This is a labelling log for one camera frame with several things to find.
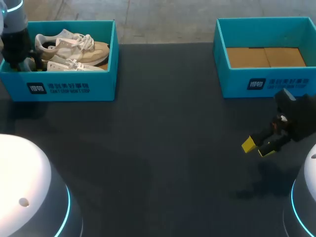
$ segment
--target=shoelace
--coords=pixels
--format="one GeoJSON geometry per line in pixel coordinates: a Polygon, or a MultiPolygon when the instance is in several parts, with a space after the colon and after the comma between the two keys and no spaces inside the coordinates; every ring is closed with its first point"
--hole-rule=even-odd
{"type": "Polygon", "coordinates": [[[79,46],[81,51],[94,48],[94,40],[91,35],[74,34],[77,43],[72,44],[72,47],[79,46]]]}
{"type": "Polygon", "coordinates": [[[77,62],[76,59],[74,60],[66,59],[66,63],[69,64],[69,69],[81,68],[81,63],[77,62]]]}

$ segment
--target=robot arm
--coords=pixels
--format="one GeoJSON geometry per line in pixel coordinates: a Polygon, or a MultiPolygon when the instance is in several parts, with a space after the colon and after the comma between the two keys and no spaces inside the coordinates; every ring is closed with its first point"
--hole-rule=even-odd
{"type": "Polygon", "coordinates": [[[253,133],[243,143],[246,153],[258,149],[261,156],[277,152],[291,140],[299,142],[316,132],[316,95],[307,94],[300,98],[286,89],[275,95],[278,114],[269,123],[269,126],[260,132],[253,133]],[[277,138],[264,144],[264,140],[271,136],[277,138]]]}
{"type": "Polygon", "coordinates": [[[2,11],[0,20],[3,22],[2,34],[0,32],[3,42],[1,53],[5,61],[13,69],[26,71],[24,60],[27,57],[34,57],[37,67],[41,68],[40,55],[32,50],[23,0],[0,0],[0,7],[2,11]]]}

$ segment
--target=logo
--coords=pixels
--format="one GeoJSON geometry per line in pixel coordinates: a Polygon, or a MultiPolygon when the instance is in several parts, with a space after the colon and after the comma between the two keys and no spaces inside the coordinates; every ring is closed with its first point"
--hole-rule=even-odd
{"type": "Polygon", "coordinates": [[[247,90],[262,90],[265,82],[265,78],[252,78],[249,80],[247,90]]]}
{"type": "Polygon", "coordinates": [[[34,82],[34,83],[26,83],[31,94],[47,94],[43,83],[34,82]]]}

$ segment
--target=blue light ring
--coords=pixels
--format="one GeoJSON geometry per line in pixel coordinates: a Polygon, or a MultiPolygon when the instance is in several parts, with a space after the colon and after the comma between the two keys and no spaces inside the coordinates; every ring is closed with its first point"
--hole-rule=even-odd
{"type": "Polygon", "coordinates": [[[20,2],[19,5],[15,6],[15,7],[13,7],[13,8],[8,9],[7,12],[15,11],[16,9],[19,9],[22,5],[23,5],[23,0],[20,2]]]}
{"type": "Polygon", "coordinates": [[[295,184],[295,181],[293,183],[293,186],[292,186],[292,191],[291,191],[291,201],[292,201],[292,207],[293,207],[293,211],[295,213],[295,216],[298,220],[298,222],[301,224],[301,226],[304,228],[304,230],[311,236],[311,237],[315,237],[303,224],[303,222],[301,221],[301,219],[298,217],[297,213],[296,213],[296,210],[295,210],[295,207],[294,207],[294,202],[293,202],[293,189],[294,189],[294,184],[295,184]]]}
{"type": "Polygon", "coordinates": [[[66,189],[67,189],[67,193],[68,193],[68,208],[67,208],[67,212],[66,212],[66,216],[65,216],[65,219],[62,223],[62,225],[60,226],[57,234],[55,234],[54,237],[58,237],[60,235],[60,233],[62,232],[66,222],[67,222],[67,219],[68,219],[68,216],[69,216],[69,211],[70,211],[70,193],[69,193],[69,190],[68,190],[68,187],[66,186],[66,189]]]}

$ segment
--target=beige sneaker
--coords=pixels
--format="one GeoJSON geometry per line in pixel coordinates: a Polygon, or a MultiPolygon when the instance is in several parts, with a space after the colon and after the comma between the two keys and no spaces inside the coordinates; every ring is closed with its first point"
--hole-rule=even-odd
{"type": "Polygon", "coordinates": [[[37,35],[35,47],[42,51],[42,59],[50,60],[54,55],[63,59],[76,60],[86,65],[97,65],[109,56],[109,45],[96,42],[90,35],[73,34],[63,30],[52,37],[37,35]]]}

